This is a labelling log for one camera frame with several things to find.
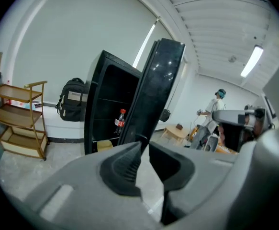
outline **fluorescent light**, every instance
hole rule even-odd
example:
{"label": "fluorescent light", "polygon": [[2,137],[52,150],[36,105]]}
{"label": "fluorescent light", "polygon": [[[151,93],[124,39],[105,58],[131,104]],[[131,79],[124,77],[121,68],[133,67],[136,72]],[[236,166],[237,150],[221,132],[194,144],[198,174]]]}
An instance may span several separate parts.
{"label": "fluorescent light", "polygon": [[254,68],[254,66],[257,64],[258,60],[262,56],[263,52],[264,49],[262,47],[255,45],[253,53],[248,63],[246,64],[245,68],[241,72],[240,76],[245,78],[250,73],[250,71],[252,71],[252,69]]}
{"label": "fluorescent light", "polygon": [[151,29],[150,29],[148,35],[145,37],[145,40],[144,40],[143,44],[141,45],[140,50],[138,51],[138,54],[137,54],[137,56],[136,56],[136,58],[135,58],[135,60],[134,60],[134,63],[133,63],[133,65],[132,65],[132,67],[134,67],[134,68],[137,67],[137,64],[138,64],[138,62],[139,62],[139,59],[140,59],[141,55],[143,54],[143,51],[144,51],[144,49],[145,49],[145,46],[146,46],[146,44],[147,44],[147,42],[148,42],[148,40],[149,40],[149,38],[150,38],[150,36],[151,36],[151,34],[152,34],[154,28],[155,28],[155,25],[156,25],[156,23],[157,23],[158,21],[159,21],[159,17],[157,18],[157,20],[155,21],[155,23],[152,25],[152,27],[151,27]]}

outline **ceiling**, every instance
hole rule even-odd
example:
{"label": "ceiling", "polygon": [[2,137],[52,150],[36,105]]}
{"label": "ceiling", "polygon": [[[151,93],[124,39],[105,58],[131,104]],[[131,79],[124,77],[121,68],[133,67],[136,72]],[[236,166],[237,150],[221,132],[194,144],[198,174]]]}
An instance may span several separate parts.
{"label": "ceiling", "polygon": [[[233,83],[254,93],[279,67],[279,16],[259,0],[169,0],[181,17],[195,49],[198,73]],[[264,53],[242,78],[254,46]]]}

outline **black cabinet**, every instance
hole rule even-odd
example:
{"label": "black cabinet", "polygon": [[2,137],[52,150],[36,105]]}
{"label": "black cabinet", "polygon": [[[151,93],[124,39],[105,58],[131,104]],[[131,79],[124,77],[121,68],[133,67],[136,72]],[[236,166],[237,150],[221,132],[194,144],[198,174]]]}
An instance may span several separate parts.
{"label": "black cabinet", "polygon": [[[184,44],[162,39],[155,42],[141,73],[116,56],[102,51],[92,63],[82,101],[85,154],[96,152],[96,142],[115,146],[149,140],[169,97],[179,70]],[[114,134],[114,120],[125,109],[125,125]]]}

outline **black bag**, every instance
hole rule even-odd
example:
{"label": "black bag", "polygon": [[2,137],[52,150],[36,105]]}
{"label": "black bag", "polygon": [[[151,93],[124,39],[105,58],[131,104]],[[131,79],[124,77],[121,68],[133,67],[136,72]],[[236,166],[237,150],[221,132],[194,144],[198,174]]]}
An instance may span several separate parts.
{"label": "black bag", "polygon": [[164,109],[162,114],[161,114],[161,116],[160,116],[160,118],[159,118],[159,120],[163,121],[163,122],[166,122],[169,119],[170,114],[171,113],[170,113],[170,111],[168,109]]}
{"label": "black bag", "polygon": [[79,78],[69,80],[63,87],[62,94],[56,105],[57,113],[63,120],[80,121],[81,103],[85,84]]}

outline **white shirt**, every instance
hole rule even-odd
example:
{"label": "white shirt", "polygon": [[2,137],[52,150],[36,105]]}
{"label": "white shirt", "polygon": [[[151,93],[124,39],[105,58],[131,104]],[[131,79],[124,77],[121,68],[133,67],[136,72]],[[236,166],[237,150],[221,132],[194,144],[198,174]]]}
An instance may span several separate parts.
{"label": "white shirt", "polygon": [[202,126],[206,126],[211,134],[217,127],[217,123],[212,119],[212,112],[223,109],[224,103],[222,99],[212,99],[211,102],[208,104],[207,108],[205,109],[207,112],[211,114],[206,116],[206,120],[203,122]]}

